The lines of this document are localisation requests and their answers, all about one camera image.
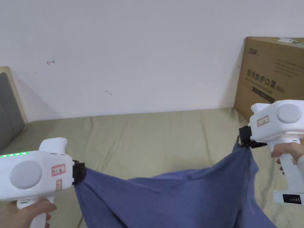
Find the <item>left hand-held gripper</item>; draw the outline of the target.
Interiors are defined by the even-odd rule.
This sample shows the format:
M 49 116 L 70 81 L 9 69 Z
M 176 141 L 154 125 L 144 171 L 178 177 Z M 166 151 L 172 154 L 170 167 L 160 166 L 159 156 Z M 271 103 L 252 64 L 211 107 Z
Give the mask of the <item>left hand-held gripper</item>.
M 0 200 L 16 201 L 17 209 L 41 199 L 54 203 L 56 192 L 83 181 L 85 163 L 67 155 L 66 145 L 65 138 L 50 138 L 43 140 L 36 151 L 1 155 Z

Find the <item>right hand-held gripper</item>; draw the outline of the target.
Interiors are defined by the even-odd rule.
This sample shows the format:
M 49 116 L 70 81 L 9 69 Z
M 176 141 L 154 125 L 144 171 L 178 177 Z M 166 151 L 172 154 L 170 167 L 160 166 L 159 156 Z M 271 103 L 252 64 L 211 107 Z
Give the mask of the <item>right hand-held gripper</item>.
M 241 147 L 260 148 L 268 146 L 270 151 L 282 143 L 300 143 L 304 136 L 304 101 L 282 100 L 272 104 L 252 105 L 253 115 L 249 124 L 239 129 Z M 304 179 L 298 167 L 293 164 L 292 156 L 279 157 L 287 179 L 286 191 L 274 191 L 276 203 L 303 204 Z

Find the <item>person's right hand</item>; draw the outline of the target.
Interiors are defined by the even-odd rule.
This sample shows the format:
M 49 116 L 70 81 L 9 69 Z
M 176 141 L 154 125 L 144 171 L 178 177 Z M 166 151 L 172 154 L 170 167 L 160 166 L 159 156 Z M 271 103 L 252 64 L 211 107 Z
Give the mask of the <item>person's right hand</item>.
M 300 173 L 304 175 L 304 141 L 302 140 L 300 144 L 295 142 L 277 144 L 271 153 L 271 157 L 277 158 L 277 163 L 280 164 L 281 161 L 279 157 L 283 154 L 291 155 L 293 164 L 296 165 Z

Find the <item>person's left hand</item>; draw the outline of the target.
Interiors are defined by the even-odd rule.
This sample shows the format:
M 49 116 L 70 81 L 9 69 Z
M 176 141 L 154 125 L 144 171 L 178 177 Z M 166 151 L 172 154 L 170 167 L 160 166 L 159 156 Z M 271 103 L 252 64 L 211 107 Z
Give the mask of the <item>person's left hand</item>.
M 51 219 L 50 213 L 55 211 L 57 207 L 50 203 L 48 199 L 41 199 L 36 203 L 18 209 L 16 202 L 7 203 L 0 208 L 0 227 L 1 228 L 29 228 L 32 220 L 45 213 L 46 220 Z

